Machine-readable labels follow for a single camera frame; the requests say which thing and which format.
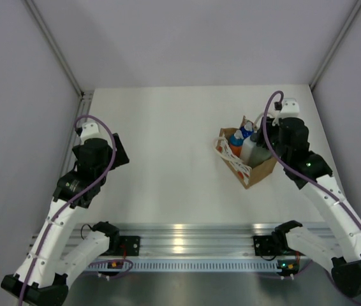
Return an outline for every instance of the plastic bottle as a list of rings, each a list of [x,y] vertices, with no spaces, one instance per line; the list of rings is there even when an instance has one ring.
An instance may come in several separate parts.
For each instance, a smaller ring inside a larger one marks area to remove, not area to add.
[[[240,153],[242,152],[243,141],[243,134],[239,129],[229,138],[229,147],[237,157],[240,157]]]
[[[263,147],[257,147],[256,143],[257,134],[253,133],[250,137],[243,141],[242,150],[240,153],[240,159],[244,164],[255,168],[262,162],[268,160],[271,157],[269,150]]]
[[[253,132],[254,132],[253,123],[247,122],[240,128],[240,130],[242,131],[242,135],[243,135],[244,139],[246,139],[247,137],[250,137],[250,135],[253,134]]]

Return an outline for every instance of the purple cable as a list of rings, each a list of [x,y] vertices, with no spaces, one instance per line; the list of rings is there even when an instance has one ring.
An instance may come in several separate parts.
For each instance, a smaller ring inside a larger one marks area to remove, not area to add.
[[[269,101],[267,102],[267,105],[265,106],[265,110],[264,110],[264,114],[263,114],[263,118],[267,118],[267,113],[269,112],[269,108],[270,105],[272,103],[272,100],[275,98],[275,96],[277,96],[278,94],[280,94],[281,99],[280,99],[280,103],[283,102],[284,99],[284,93],[282,91],[276,91],[274,92],[271,97],[269,98]],[[267,125],[266,125],[266,120],[262,120],[262,127],[263,127],[263,133],[264,133],[264,139],[265,139],[265,143],[267,144],[267,147],[269,148],[269,151],[271,152],[271,154],[274,156],[275,159],[277,159],[277,161],[289,172],[295,174],[296,176],[298,176],[299,178],[305,180],[306,182],[314,185],[315,187],[321,189],[324,193],[326,193],[327,195],[329,195],[332,199],[334,199],[336,202],[339,203],[339,205],[345,210],[345,212],[350,216],[350,218],[352,219],[352,221],[358,226],[358,228],[361,230],[361,223],[359,222],[359,220],[356,218],[356,216],[352,213],[352,211],[333,193],[331,193],[327,188],[319,185],[317,182],[314,182],[313,180],[311,180],[310,178],[306,177],[305,175],[299,173],[298,171],[294,170],[293,168],[291,168],[290,166],[288,166],[278,155],[277,153],[274,151],[274,149],[271,146],[270,140],[269,140],[269,136],[267,134]]]
[[[108,128],[108,126],[102,122],[101,120],[99,120],[97,117],[94,117],[92,115],[82,115],[79,116],[78,118],[76,118],[75,122],[74,122],[74,127],[77,128],[77,123],[83,119],[83,118],[89,118],[92,119],[94,121],[96,121],[97,123],[99,123],[104,129],[105,131],[108,133],[110,139],[111,139],[111,144],[112,144],[112,156],[111,156],[111,160],[110,163],[108,164],[107,168],[105,168],[105,171],[93,182],[91,183],[87,188],[85,188],[83,191],[81,191],[80,193],[76,194],[74,197],[72,197],[70,200],[68,200],[66,202],[66,204],[64,204],[53,216],[53,218],[51,218],[51,221],[54,222],[59,215],[61,214],[61,212],[63,210],[65,210],[67,207],[69,207],[75,200],[79,199],[79,197],[81,197],[83,194],[85,194],[88,190],[92,189],[96,184],[98,184],[99,182],[101,182],[101,180],[106,177],[108,171],[110,171],[112,165],[114,164],[114,160],[115,160],[115,155],[116,155],[116,151],[115,151],[115,140],[114,140],[114,136],[111,132],[111,130]],[[43,236],[40,239],[40,242],[38,244],[38,248],[36,249],[36,257],[33,258],[32,263],[27,271],[26,277],[25,277],[25,281],[23,282],[22,285],[22,289],[20,290],[20,294],[19,294],[19,303],[18,306],[22,306],[23,305],[23,298],[24,298],[24,294],[26,291],[26,287],[27,287],[27,283],[29,282],[30,276],[32,276],[33,273],[33,268],[36,265],[37,262],[37,257],[40,254],[40,251],[43,247],[43,244],[45,243],[45,240],[47,238],[48,232],[50,231],[50,228],[52,227],[52,225],[49,223],[46,228],[45,231],[43,232]]]

